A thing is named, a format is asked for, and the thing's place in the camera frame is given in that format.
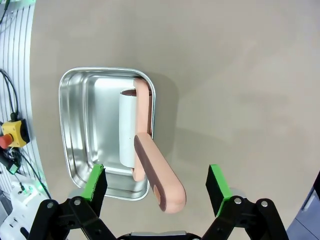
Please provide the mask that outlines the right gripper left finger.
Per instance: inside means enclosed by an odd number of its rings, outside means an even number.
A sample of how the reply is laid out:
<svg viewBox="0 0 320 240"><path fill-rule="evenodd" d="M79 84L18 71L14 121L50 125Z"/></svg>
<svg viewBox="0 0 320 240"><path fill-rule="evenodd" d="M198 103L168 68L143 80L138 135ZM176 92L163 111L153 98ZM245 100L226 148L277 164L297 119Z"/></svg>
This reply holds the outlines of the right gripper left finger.
<svg viewBox="0 0 320 240"><path fill-rule="evenodd" d="M80 195L63 203L47 199L40 203L32 223L29 240L65 240L71 230L80 229L88 240L115 240L100 219L108 184L102 164L93 166Z"/></svg>

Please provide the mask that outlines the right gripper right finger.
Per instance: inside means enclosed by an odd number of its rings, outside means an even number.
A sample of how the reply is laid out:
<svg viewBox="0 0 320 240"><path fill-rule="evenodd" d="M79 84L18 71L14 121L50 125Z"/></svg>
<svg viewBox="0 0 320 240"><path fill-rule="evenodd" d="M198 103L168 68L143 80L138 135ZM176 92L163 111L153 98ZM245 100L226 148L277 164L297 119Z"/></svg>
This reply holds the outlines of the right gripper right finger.
<svg viewBox="0 0 320 240"><path fill-rule="evenodd" d="M219 165L211 164L205 183L215 219L203 240L227 240L234 228L242 228L251 240L287 240L288 235L274 202L251 202L234 195Z"/></svg>

